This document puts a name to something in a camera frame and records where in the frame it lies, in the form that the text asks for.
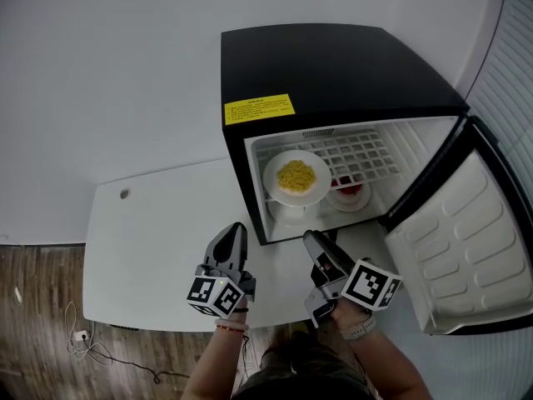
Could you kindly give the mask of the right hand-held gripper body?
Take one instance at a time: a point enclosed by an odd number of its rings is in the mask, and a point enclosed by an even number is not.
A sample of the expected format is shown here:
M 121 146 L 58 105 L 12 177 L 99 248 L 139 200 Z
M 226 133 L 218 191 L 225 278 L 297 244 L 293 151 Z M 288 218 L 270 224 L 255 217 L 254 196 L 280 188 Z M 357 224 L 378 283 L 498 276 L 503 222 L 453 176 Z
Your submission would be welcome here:
M 368 261 L 358 260 L 349 273 L 330 261 L 329 267 L 314 265 L 311 280 L 315 287 L 305 301 L 306 310 L 318 328 L 336 307 L 340 298 L 372 312 L 387 309 L 402 277 Z

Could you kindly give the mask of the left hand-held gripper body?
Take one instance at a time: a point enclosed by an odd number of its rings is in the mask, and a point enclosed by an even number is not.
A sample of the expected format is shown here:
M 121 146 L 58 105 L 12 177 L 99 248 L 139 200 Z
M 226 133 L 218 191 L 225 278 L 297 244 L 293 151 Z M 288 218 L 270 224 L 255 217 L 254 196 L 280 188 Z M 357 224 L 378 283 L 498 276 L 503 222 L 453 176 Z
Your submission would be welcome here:
M 201 264 L 187 294 L 187 303 L 201 314 L 228 318 L 241 311 L 243 298 L 253 301 L 257 280 L 248 272 Z

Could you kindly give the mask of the person's right hand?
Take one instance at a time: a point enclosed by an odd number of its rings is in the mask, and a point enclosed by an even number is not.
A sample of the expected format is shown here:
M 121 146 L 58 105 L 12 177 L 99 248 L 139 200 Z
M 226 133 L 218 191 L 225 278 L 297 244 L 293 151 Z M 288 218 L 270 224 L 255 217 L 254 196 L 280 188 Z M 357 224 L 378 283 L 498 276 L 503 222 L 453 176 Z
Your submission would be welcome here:
M 331 318 L 342 331 L 365 322 L 370 316 L 365 308 L 345 298 L 338 299 L 331 311 Z

